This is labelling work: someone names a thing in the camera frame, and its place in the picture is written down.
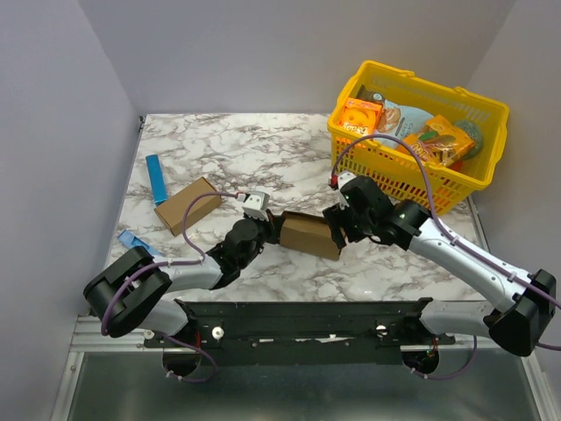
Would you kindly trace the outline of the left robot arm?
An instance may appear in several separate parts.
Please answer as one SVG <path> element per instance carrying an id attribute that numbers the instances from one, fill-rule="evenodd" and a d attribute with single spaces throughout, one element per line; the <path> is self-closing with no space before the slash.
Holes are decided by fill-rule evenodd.
<path id="1" fill-rule="evenodd" d="M 102 334 L 120 338 L 137 328 L 164 332 L 175 346 L 194 336 L 185 305 L 167 301 L 167 292 L 222 289 L 262 253 L 265 244 L 280 242 L 285 218 L 268 213 L 268 220 L 244 216 L 198 260 L 167 259 L 135 246 L 90 281 L 83 296 L 102 321 Z"/>

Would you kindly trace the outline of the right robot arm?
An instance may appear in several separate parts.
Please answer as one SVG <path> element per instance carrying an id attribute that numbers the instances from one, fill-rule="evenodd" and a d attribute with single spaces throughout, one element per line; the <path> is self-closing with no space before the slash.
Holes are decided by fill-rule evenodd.
<path id="1" fill-rule="evenodd" d="M 492 339 L 503 350 L 529 356 L 555 314 L 557 280 L 508 264 L 457 235 L 412 200 L 393 204 L 376 182 L 350 172 L 333 175 L 338 202 L 323 215 L 338 248 L 370 239 L 398 246 L 444 268 L 483 296 L 477 303 L 431 301 L 403 322 L 416 344 L 444 333 Z"/>

